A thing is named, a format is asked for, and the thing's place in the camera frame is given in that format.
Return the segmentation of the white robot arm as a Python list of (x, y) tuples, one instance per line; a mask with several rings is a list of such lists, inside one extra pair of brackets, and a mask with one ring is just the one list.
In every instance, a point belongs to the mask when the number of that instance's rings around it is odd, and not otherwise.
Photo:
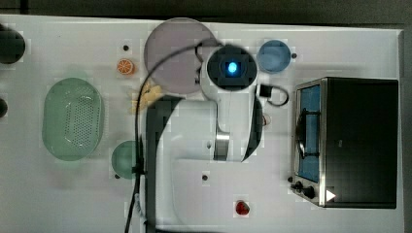
[(223, 169), (259, 146), (257, 80), (247, 50), (220, 45), (200, 67), (199, 99), (165, 95), (147, 109), (145, 233), (215, 231), (233, 213)]

